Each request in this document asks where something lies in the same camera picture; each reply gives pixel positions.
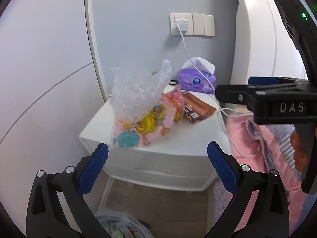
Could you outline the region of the person's right hand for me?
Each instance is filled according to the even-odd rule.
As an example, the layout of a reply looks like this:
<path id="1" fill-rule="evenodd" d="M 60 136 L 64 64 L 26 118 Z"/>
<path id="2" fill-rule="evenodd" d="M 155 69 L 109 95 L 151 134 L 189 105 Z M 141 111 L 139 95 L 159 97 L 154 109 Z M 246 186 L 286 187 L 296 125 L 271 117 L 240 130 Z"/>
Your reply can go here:
<path id="1" fill-rule="evenodd" d="M 294 149 L 294 166 L 297 171 L 302 172 L 308 164 L 308 154 L 302 150 L 303 141 L 297 131 L 293 131 L 290 136 L 290 144 Z"/>

